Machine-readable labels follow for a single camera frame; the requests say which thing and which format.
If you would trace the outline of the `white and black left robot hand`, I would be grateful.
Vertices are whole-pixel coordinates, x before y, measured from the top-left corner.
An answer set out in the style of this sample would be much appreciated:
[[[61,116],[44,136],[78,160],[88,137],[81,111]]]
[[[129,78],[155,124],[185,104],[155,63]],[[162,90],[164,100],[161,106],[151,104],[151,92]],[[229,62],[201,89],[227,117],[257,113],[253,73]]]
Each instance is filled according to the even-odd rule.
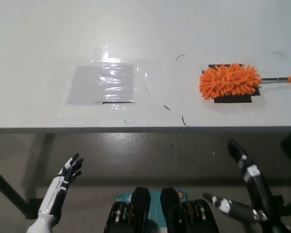
[[[55,176],[43,198],[39,213],[49,214],[58,222],[61,218],[61,210],[67,195],[69,186],[76,177],[81,175],[83,158],[79,159],[76,153],[63,165],[57,176]]]

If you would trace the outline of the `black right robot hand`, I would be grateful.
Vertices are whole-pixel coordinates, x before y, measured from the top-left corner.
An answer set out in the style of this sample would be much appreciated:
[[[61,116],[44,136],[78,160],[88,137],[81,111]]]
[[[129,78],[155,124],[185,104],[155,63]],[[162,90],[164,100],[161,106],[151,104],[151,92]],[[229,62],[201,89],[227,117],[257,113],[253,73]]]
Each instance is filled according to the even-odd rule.
[[[252,157],[235,140],[229,140],[227,148],[241,170],[251,206],[210,193],[204,193],[203,197],[230,218],[260,224],[264,233],[290,233],[291,230],[281,221],[279,205]]]

